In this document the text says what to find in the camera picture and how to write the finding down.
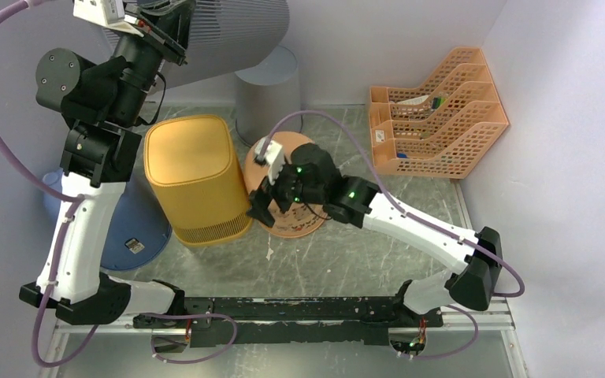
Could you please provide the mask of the orange plastic bin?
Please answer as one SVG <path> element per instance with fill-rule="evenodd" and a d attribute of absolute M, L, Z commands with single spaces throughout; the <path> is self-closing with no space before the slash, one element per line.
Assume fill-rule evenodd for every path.
<path fill-rule="evenodd" d="M 301 145 L 312 143 L 313 140 L 298 132 L 277 132 L 273 140 L 284 148 L 285 156 L 290 159 L 291 152 Z M 254 162 L 256 145 L 247 152 L 243 163 L 243 179 L 248 192 L 257 188 L 266 176 L 267 168 Z M 262 224 L 269 233 L 283 238 L 298 238 L 316 231 L 329 219 L 328 214 L 321 205 L 294 202 L 291 208 L 282 213 L 274 201 L 271 201 L 268 210 L 273 214 L 275 223 L 269 228 Z"/>

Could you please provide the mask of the yellow mesh plastic bin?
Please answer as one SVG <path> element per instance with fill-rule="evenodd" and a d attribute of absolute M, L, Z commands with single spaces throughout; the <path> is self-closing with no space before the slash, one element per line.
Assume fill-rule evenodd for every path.
<path fill-rule="evenodd" d="M 144 138 L 145 176 L 185 246 L 211 246 L 245 235 L 247 189 L 228 125 L 201 114 L 164 120 Z"/>

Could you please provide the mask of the light grey plastic bin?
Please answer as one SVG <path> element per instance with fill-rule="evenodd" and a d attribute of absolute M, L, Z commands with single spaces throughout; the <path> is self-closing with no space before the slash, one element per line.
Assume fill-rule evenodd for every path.
<path fill-rule="evenodd" d="M 236 133 L 247 146 L 267 136 L 283 117 L 302 109 L 299 62 L 277 46 L 260 63 L 235 72 Z"/>

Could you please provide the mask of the dark grey ribbed bin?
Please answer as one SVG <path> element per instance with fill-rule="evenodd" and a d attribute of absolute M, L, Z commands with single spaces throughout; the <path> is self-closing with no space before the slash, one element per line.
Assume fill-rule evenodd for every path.
<path fill-rule="evenodd" d="M 186 63 L 162 62 L 168 88 L 247 69 L 263 61 L 288 32 L 286 1 L 184 1 L 192 6 Z"/>

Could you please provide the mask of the blue plastic bin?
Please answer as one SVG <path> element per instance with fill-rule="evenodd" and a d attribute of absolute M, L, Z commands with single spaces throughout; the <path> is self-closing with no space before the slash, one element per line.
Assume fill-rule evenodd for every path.
<path fill-rule="evenodd" d="M 138 178 L 98 183 L 58 169 L 44 175 L 43 183 L 66 196 L 86 196 L 66 232 L 60 274 L 136 269 L 157 257 L 170 239 L 163 210 Z"/>

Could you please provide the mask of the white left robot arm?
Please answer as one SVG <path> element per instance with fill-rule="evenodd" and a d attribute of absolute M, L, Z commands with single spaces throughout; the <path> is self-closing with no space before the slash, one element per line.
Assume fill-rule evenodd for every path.
<path fill-rule="evenodd" d="M 36 70 L 37 102 L 69 128 L 61 155 L 64 200 L 46 264 L 20 299 L 53 309 L 72 325 L 110 324 L 122 316 L 156 317 L 174 328 L 187 315 L 178 287 L 113 278 L 100 269 L 109 225 L 132 177 L 141 142 L 133 128 L 147 92 L 169 61 L 183 65 L 189 17 L 139 16 L 112 57 L 95 64 L 71 50 L 49 51 Z"/>

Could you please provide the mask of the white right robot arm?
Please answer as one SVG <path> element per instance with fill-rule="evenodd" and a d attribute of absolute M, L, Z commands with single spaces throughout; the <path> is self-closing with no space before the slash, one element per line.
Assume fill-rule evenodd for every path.
<path fill-rule="evenodd" d="M 457 303 L 474 311 L 488 309 L 501 272 L 490 254 L 501 255 L 499 233 L 475 232 L 441 221 L 394 198 L 376 183 L 342 175 L 329 153 L 314 143 L 286 155 L 281 144 L 258 141 L 254 163 L 266 173 L 249 194 L 247 215 L 266 227 L 294 205 L 320 206 L 326 219 L 379 232 L 426 252 L 446 271 L 410 283 L 393 306 L 395 319 L 414 325 L 431 309 Z"/>

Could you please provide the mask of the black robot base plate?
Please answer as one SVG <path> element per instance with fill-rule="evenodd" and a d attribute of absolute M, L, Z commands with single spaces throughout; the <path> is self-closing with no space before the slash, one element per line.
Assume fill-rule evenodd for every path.
<path fill-rule="evenodd" d="M 187 297 L 193 319 L 134 317 L 136 329 L 174 335 L 190 347 L 236 344 L 361 342 L 387 346 L 392 330 L 440 328 L 438 308 L 423 315 L 397 296 L 303 298 Z"/>

